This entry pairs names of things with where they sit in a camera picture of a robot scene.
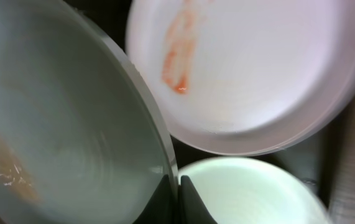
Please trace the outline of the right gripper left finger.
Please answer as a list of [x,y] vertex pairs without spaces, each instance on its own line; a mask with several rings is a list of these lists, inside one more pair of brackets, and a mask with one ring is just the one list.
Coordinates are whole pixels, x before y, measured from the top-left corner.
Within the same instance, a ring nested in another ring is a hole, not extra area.
[[168,175],[164,175],[142,213],[133,224],[173,224],[175,199]]

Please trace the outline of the pale green plate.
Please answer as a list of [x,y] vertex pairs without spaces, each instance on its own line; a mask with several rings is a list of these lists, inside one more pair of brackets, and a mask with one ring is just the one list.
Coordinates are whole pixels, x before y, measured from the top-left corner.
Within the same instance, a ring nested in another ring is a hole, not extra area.
[[181,168],[216,223],[331,224],[316,195],[288,172],[242,157],[215,157]]

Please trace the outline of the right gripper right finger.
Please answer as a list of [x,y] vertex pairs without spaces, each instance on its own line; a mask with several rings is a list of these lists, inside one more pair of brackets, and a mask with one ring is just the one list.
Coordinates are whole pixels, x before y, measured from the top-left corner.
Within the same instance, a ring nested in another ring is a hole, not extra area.
[[180,178],[178,202],[182,224],[217,224],[187,175]]

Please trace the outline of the grey plate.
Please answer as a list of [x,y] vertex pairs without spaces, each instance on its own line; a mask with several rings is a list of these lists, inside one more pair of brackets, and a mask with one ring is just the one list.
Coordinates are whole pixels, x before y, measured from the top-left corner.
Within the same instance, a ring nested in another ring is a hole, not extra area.
[[175,199],[171,148],[142,77],[96,25],[63,1],[0,1],[6,223],[133,223],[164,175]]

